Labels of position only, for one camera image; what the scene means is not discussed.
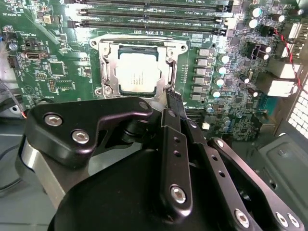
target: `silver metal bar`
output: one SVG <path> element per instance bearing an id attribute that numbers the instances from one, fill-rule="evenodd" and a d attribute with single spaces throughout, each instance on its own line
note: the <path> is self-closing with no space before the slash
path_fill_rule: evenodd
<path id="1" fill-rule="evenodd" d="M 88 166 L 77 170 L 66 168 L 33 148 L 28 140 L 21 159 L 35 172 L 55 208 L 73 186 L 89 177 Z"/>

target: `gray metal panel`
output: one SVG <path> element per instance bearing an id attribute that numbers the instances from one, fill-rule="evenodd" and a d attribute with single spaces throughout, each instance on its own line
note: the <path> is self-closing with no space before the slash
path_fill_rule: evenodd
<path id="1" fill-rule="evenodd" d="M 288 135 L 255 151 L 252 169 L 308 225 L 308 155 Z"/>

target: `cable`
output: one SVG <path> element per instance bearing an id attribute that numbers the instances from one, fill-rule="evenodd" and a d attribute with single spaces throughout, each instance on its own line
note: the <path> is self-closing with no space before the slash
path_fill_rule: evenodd
<path id="1" fill-rule="evenodd" d="M 18 144 L 18 145 L 15 145 L 15 146 L 13 146 L 13 147 L 8 148 L 8 149 L 5 150 L 3 153 L 1 153 L 1 154 L 0 154 L 0 161 L 1 161 L 1 159 L 2 159 L 7 153 L 9 153 L 10 151 L 12 151 L 12 150 L 14 150 L 14 149 L 16 149 L 16 148 L 18 148 L 18 147 L 19 147 L 19 144 Z M 7 190 L 7 189 L 9 189 L 9 188 L 11 188 L 11 187 L 13 187 L 13 186 L 15 186 L 15 185 L 18 184 L 19 182 L 21 182 L 21 179 L 20 179 L 20 178 L 17 178 L 16 180 L 12 181 L 11 183 L 9 183 L 9 184 L 7 184 L 7 185 L 4 185 L 4 186 L 1 186 L 1 187 L 0 187 L 0 193 L 3 192 L 3 191 L 5 191 L 5 190 Z"/>
<path id="2" fill-rule="evenodd" d="M 25 115 L 25 113 L 24 113 L 24 110 L 23 110 L 22 105 L 18 102 L 18 100 L 17 100 L 17 98 L 15 97 L 15 95 L 11 92 L 11 90 L 9 89 L 9 87 L 5 85 L 5 83 L 2 81 L 2 79 L 0 79 L 0 85 L 2 85 L 3 88 L 7 90 L 8 94 L 10 95 L 10 97 L 12 98 L 12 100 L 15 102 L 16 106 L 19 108 L 21 115 L 22 115 L 25 119 L 27 119 L 27 117 L 26 117 L 26 115 Z"/>
<path id="3" fill-rule="evenodd" d="M 289 61 L 290 61 L 290 64 L 292 65 L 292 69 L 293 69 L 293 72 L 294 72 L 295 80 L 297 81 L 298 88 L 300 88 L 304 93 L 308 94 L 308 91 L 306 91 L 304 89 L 304 87 L 303 87 L 303 85 L 302 85 L 302 83 L 300 81 L 300 78 L 297 76 L 297 72 L 295 71 L 295 66 L 294 66 L 294 63 L 293 63 L 293 55 L 290 52 L 290 49 L 288 47 L 287 41 L 285 40 L 285 37 L 282 34 L 280 34 L 277 29 L 274 29 L 274 33 L 280 37 L 281 41 L 284 43 L 284 46 L 285 46 L 285 48 L 286 48 L 286 50 L 288 52 Z"/>

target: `mounting hole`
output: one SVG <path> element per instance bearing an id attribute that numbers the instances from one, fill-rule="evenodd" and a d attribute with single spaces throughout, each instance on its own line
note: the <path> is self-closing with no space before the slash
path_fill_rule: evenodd
<path id="1" fill-rule="evenodd" d="M 178 137 L 173 137 L 173 140 L 176 142 L 176 143 L 181 143 L 180 139 Z"/>
<path id="2" fill-rule="evenodd" d="M 148 109 L 148 105 L 145 102 L 140 102 L 139 103 L 140 107 L 142 107 L 143 109 Z"/>
<path id="3" fill-rule="evenodd" d="M 181 153 L 177 150 L 174 150 L 173 151 L 173 154 L 176 156 L 176 157 L 181 157 Z"/>
<path id="4" fill-rule="evenodd" d="M 177 117 L 177 115 L 176 115 L 172 110 L 169 110 L 169 114 L 170 114 L 172 117 Z"/>
<path id="5" fill-rule="evenodd" d="M 217 157 L 212 155 L 213 160 L 218 161 Z"/>
<path id="6" fill-rule="evenodd" d="M 226 177 L 226 175 L 222 171 L 218 171 L 221 177 Z"/>

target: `hdmi port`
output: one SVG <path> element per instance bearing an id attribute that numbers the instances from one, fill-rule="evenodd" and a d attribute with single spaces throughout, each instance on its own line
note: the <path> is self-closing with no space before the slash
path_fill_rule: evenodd
<path id="1" fill-rule="evenodd" d="M 30 60 L 40 60 L 46 57 L 45 51 L 34 51 L 34 52 L 26 52 L 26 58 Z"/>

